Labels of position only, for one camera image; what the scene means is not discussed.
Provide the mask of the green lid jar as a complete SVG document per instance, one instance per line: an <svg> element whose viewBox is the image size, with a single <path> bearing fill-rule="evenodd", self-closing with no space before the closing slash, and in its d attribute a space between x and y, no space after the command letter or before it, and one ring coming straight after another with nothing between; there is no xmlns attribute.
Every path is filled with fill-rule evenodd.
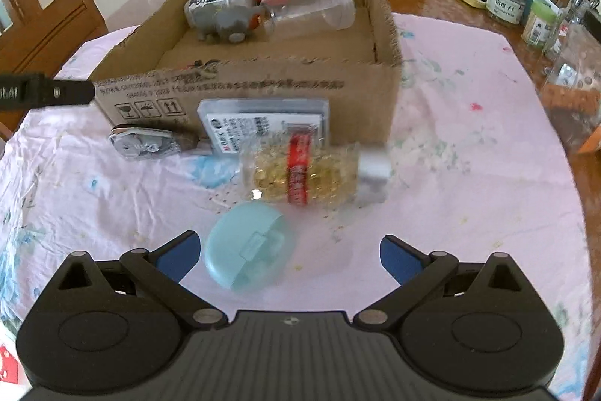
<svg viewBox="0 0 601 401"><path fill-rule="evenodd" d="M533 48L543 49L560 14L561 9L554 4L534 0L521 35L522 40Z"/></svg>

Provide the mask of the wooden chair far left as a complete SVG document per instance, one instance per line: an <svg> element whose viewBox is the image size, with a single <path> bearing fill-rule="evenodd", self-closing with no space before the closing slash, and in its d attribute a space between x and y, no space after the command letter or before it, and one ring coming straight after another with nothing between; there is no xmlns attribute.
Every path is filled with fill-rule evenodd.
<svg viewBox="0 0 601 401"><path fill-rule="evenodd" d="M1 36L1 75L58 71L83 43L108 33L94 0L54 0L33 21ZM28 110L2 111L1 136L10 138Z"/></svg>

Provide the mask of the open cardboard box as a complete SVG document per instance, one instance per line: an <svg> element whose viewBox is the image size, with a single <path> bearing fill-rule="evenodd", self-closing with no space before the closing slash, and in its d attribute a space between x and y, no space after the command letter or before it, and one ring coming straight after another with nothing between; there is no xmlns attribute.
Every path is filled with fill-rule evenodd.
<svg viewBox="0 0 601 401"><path fill-rule="evenodd" d="M137 27L90 76L112 124L201 133L204 99L318 98L329 102L334 144L388 140L401 76L388 0L353 0L355 22L340 32L238 45L200 41L186 1L129 0L114 13L117 21L132 15Z"/></svg>

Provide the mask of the grey elephant toy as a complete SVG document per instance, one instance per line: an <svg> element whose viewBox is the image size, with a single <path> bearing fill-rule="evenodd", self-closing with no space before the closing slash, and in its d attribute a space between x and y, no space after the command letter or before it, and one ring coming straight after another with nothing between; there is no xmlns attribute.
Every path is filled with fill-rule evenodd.
<svg viewBox="0 0 601 401"><path fill-rule="evenodd" d="M261 6L207 5L193 12L193 27L203 42L240 44L260 26L264 14Z"/></svg>

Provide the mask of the clear plastic jar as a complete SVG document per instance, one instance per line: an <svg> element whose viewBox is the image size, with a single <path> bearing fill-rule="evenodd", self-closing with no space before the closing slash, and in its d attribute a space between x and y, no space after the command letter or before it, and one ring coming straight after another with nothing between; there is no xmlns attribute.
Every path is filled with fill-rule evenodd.
<svg viewBox="0 0 601 401"><path fill-rule="evenodd" d="M353 0L263 0L267 36L292 39L349 29L355 23Z"/></svg>

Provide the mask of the glass jar black lid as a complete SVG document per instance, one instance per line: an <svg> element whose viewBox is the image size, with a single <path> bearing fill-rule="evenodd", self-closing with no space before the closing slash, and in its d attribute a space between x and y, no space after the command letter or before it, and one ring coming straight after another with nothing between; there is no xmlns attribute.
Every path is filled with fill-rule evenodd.
<svg viewBox="0 0 601 401"><path fill-rule="evenodd" d="M488 13L499 21L517 26L521 22L527 0L487 0Z"/></svg>

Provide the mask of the large clear snack jar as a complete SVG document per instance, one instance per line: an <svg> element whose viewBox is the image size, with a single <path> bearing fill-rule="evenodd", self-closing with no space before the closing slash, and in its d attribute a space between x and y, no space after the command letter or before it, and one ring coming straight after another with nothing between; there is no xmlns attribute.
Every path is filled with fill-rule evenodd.
<svg viewBox="0 0 601 401"><path fill-rule="evenodd" d="M539 97L568 154L600 151L598 16L568 29Z"/></svg>

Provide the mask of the light blue round case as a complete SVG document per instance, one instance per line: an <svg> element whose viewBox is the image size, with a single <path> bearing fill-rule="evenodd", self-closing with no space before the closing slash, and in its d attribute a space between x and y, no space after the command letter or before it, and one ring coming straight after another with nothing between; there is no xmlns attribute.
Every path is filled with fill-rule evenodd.
<svg viewBox="0 0 601 401"><path fill-rule="evenodd" d="M251 201L234 207L217 222L202 256L211 278L239 293L274 283L295 244L288 221L275 207Z"/></svg>

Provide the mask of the pink floral tablecloth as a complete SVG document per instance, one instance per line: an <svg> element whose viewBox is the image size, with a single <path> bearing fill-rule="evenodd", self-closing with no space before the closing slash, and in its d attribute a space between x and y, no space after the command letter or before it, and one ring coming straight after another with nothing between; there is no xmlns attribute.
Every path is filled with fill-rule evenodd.
<svg viewBox="0 0 601 401"><path fill-rule="evenodd" d="M551 388L584 394L592 345L585 219L568 159L537 93L497 33L419 16L395 19L399 99L383 203L283 207L297 237L279 280L249 294L204 266L183 283L227 313L343 310L390 292L379 243L393 234L464 262L509 253L551 310L565 348ZM242 201L234 163L174 155L127 161L95 105L27 115L1 159L1 318L17 327L73 250L115 260L186 230L207 236Z"/></svg>

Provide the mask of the capsule bottle silver lid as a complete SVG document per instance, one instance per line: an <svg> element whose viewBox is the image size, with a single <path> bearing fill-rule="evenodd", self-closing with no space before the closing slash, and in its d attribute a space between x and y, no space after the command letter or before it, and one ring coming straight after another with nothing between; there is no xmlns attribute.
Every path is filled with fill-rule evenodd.
<svg viewBox="0 0 601 401"><path fill-rule="evenodd" d="M298 207L382 203L392 177L386 148L330 145L306 132L250 139L239 164L251 200Z"/></svg>

